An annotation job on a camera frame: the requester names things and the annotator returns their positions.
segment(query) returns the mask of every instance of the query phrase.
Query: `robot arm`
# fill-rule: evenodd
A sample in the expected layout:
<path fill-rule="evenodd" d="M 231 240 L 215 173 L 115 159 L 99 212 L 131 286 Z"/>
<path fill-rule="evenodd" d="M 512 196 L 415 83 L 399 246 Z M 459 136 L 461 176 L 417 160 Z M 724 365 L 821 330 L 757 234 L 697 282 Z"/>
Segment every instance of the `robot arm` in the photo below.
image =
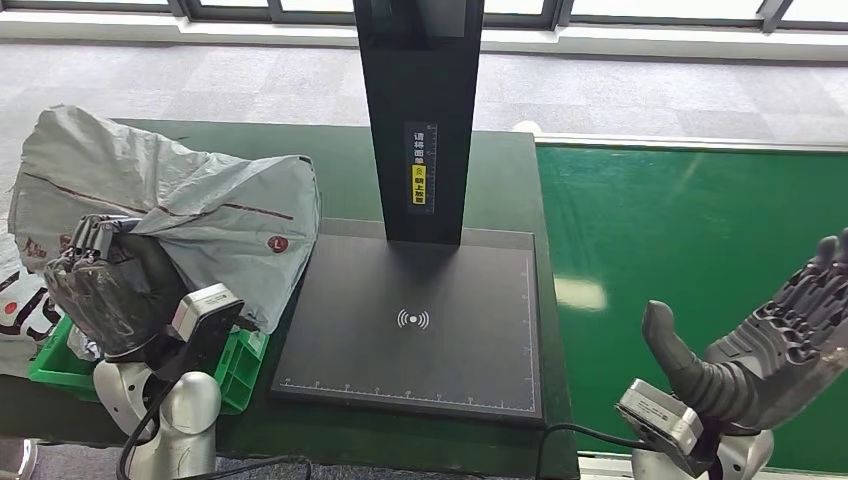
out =
<path fill-rule="evenodd" d="M 634 451 L 635 478 L 748 480 L 768 462 L 771 429 L 848 368 L 848 229 L 699 359 L 650 301 L 642 334 L 674 396 L 636 380 L 616 408 L 656 452 Z"/>
<path fill-rule="evenodd" d="M 47 264 L 48 290 L 105 353 L 94 386 L 130 435 L 118 478 L 210 473 L 221 393 L 199 370 L 217 362 L 244 302 L 222 284 L 186 294 L 158 241 L 129 233 L 137 223 L 84 216 Z"/>

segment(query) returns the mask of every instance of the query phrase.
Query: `window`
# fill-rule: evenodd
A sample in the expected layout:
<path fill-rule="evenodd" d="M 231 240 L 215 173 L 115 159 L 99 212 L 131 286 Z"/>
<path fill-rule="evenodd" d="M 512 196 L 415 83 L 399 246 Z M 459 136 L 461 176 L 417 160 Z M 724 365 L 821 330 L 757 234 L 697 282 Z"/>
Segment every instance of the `window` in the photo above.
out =
<path fill-rule="evenodd" d="M 571 22 L 754 26 L 759 23 L 760 3 L 761 0 L 574 0 Z"/>
<path fill-rule="evenodd" d="M 3 0 L 4 8 L 171 13 L 168 0 Z"/>
<path fill-rule="evenodd" d="M 848 2 L 794 0 L 783 15 L 781 28 L 848 29 Z"/>
<path fill-rule="evenodd" d="M 191 20 L 353 25 L 353 0 L 179 0 Z M 486 0 L 485 25 L 552 29 L 563 0 Z"/>

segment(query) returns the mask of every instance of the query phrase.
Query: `gray plastic bag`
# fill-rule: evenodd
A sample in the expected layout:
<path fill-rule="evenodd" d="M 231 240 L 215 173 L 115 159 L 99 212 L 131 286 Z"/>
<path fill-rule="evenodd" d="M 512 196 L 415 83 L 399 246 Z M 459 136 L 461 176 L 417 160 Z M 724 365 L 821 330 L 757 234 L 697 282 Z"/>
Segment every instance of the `gray plastic bag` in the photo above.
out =
<path fill-rule="evenodd" d="M 195 152 L 78 107 L 42 112 L 23 145 L 9 232 L 41 272 L 90 213 L 141 218 L 190 290 L 222 282 L 272 333 L 318 235 L 319 195 L 300 155 Z"/>

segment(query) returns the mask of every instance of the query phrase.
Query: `red logo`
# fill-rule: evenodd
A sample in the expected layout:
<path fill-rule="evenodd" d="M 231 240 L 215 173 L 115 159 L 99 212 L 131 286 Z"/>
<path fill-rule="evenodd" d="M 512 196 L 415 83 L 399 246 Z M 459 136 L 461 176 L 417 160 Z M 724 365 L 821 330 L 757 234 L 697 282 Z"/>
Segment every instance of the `red logo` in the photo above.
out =
<path fill-rule="evenodd" d="M 274 253 L 283 253 L 289 248 L 289 241 L 279 235 L 268 239 L 268 247 Z"/>
<path fill-rule="evenodd" d="M 41 245 L 33 242 L 31 238 L 27 238 L 27 244 L 24 245 L 24 253 L 26 253 L 27 257 L 44 258 L 47 256 L 47 252 L 41 248 Z"/>

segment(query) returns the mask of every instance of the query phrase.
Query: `green workbench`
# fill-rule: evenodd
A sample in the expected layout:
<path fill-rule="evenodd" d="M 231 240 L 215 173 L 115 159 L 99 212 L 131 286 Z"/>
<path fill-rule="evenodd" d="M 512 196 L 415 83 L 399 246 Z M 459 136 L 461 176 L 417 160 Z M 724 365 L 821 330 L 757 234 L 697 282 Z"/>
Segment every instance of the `green workbench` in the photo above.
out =
<path fill-rule="evenodd" d="M 380 218 L 367 129 L 128 123 L 192 148 L 246 158 L 309 154 L 325 216 Z M 575 420 L 629 436 L 612 408 L 622 392 L 634 377 L 667 387 L 640 337 L 645 302 L 668 302 L 678 332 L 696 351 L 727 333 L 813 254 L 819 238 L 848 225 L 841 201 L 848 155 L 769 145 L 607 143 L 540 144 L 537 172 L 531 137 L 475 134 L 465 220 L 468 227 L 537 234 L 548 423 L 571 417 L 567 361 Z M 531 473 L 538 432 L 266 403 L 264 389 L 282 341 L 282 335 L 273 338 L 248 412 L 221 420 L 225 453 L 302 452 L 328 463 Z M 842 378 L 778 429 L 770 466 L 848 472 L 841 441 L 848 431 L 846 400 L 848 379 Z M 0 434 L 89 444 L 124 438 L 99 405 L 26 381 L 0 378 L 0 405 Z M 19 411 L 33 416 L 15 416 L 6 405 L 27 406 Z M 575 477 L 573 438 L 554 440 L 546 472 Z M 614 450 L 583 437 L 577 445 Z"/>
<path fill-rule="evenodd" d="M 324 217 L 381 219 L 376 166 L 367 128 L 124 122 L 162 133 L 196 150 L 248 159 L 309 155 L 318 178 Z M 543 406 L 548 422 L 570 420 L 532 136 L 494 132 L 474 135 L 465 226 L 535 234 Z M 539 430 L 269 400 L 266 393 L 285 340 L 291 307 L 271 337 L 248 409 L 242 415 L 223 416 L 218 421 L 217 446 L 222 454 L 301 453 L 320 463 L 483 475 L 532 474 Z M 0 405 L 0 434 L 91 445 L 119 445 L 126 438 L 99 404 L 80 402 L 22 379 L 0 377 Z M 577 478 L 573 436 L 562 432 L 551 440 L 545 475 Z"/>
<path fill-rule="evenodd" d="M 628 435 L 612 405 L 633 378 L 668 388 L 641 340 L 645 302 L 668 303 L 678 334 L 703 352 L 770 298 L 820 238 L 848 226 L 848 155 L 588 141 L 537 148 L 560 331 L 575 420 Z M 844 376 L 775 432 L 769 466 L 848 472 L 846 405 Z M 577 445 L 613 450 L 582 437 Z"/>

